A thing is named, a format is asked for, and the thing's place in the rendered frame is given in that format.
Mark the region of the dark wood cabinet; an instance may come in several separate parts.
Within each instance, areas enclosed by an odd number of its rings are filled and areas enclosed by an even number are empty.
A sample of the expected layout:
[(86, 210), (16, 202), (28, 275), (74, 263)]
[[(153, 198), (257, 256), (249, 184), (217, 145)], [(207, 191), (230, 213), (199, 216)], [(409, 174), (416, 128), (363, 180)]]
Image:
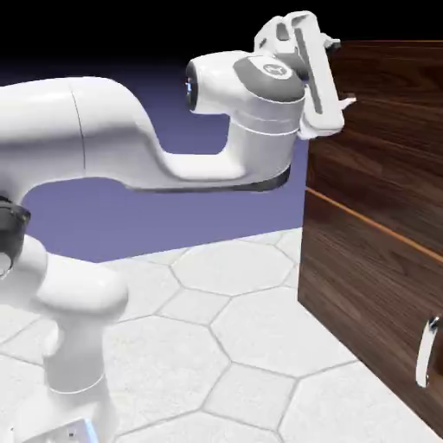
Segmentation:
[(299, 301), (443, 439), (443, 38), (350, 41), (310, 142)]

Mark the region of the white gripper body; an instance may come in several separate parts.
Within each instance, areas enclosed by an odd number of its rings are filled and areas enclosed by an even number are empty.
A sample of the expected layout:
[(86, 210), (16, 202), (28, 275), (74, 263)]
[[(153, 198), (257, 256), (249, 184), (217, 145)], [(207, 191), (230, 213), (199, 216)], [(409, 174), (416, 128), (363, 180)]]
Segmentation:
[(297, 49), (308, 70), (305, 104), (300, 120), (299, 137), (310, 140), (328, 137), (344, 127), (343, 108), (339, 105), (337, 89), (331, 73), (317, 17), (310, 11), (289, 15)]

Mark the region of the dark wood cabinet door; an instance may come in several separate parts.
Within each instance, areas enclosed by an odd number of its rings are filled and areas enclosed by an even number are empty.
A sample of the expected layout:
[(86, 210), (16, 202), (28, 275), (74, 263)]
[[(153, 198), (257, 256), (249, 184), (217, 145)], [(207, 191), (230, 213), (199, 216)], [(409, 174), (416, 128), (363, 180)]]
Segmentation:
[(343, 42), (344, 129), (310, 144), (309, 188), (443, 257), (443, 41)]
[[(299, 302), (443, 439), (443, 256), (305, 193)], [(441, 316), (415, 382), (426, 321)]]

